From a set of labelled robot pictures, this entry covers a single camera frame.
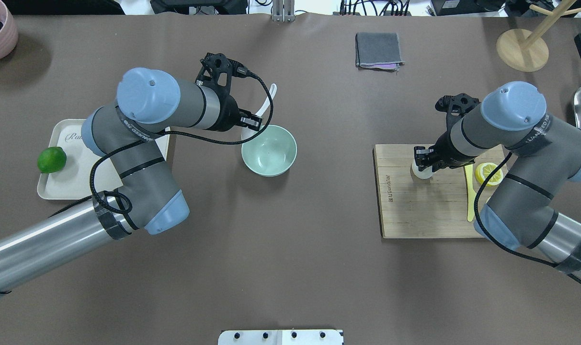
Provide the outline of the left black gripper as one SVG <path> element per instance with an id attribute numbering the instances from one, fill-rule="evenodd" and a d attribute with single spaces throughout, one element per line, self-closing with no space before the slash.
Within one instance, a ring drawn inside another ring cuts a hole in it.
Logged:
<path id="1" fill-rule="evenodd" d="M 254 77 L 254 74 L 242 63 L 227 59 L 222 53 L 207 53 L 200 62 L 202 67 L 195 83 L 204 96 L 204 112 L 194 127 L 223 132 L 238 126 L 258 131 L 262 119 L 238 108 L 230 94 L 233 77 Z"/>

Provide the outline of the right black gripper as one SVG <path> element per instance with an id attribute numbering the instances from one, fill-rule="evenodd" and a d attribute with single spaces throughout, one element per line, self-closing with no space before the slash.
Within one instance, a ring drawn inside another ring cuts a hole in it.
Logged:
<path id="1" fill-rule="evenodd" d="M 457 150 L 452 143 L 453 125 L 461 122 L 463 117 L 480 104 L 478 98 L 461 93 L 456 96 L 442 96 L 435 109 L 446 113 L 446 132 L 443 133 L 434 145 L 414 147 L 414 160 L 424 170 L 433 167 L 433 173 L 444 168 L 456 169 L 475 162 L 475 156 L 468 156 Z"/>

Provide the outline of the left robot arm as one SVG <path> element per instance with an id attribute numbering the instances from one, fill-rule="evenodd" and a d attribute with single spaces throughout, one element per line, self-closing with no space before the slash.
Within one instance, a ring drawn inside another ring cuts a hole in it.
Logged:
<path id="1" fill-rule="evenodd" d="M 13 288 L 135 230 L 159 234 L 183 222 L 190 210 L 156 139 L 182 135 L 170 127 L 225 132 L 253 131 L 269 122 L 240 109 L 230 88 L 235 77 L 266 83 L 222 53 L 200 60 L 195 81 L 159 69 L 124 73 L 111 104 L 94 111 L 81 128 L 85 146 L 98 156 L 89 175 L 91 196 L 0 240 L 0 298 Z"/>

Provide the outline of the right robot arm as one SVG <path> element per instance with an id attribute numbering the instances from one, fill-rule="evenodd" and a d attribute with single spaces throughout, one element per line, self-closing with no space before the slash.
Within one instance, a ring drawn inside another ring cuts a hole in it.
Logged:
<path id="1" fill-rule="evenodd" d="M 484 206 L 474 201 L 476 232 L 581 285 L 581 223 L 549 205 L 564 183 L 581 182 L 581 129 L 551 115 L 526 81 L 505 83 L 483 100 L 443 96 L 435 108 L 446 114 L 446 131 L 432 146 L 414 148 L 414 174 L 428 179 L 505 147 L 516 160 Z"/>

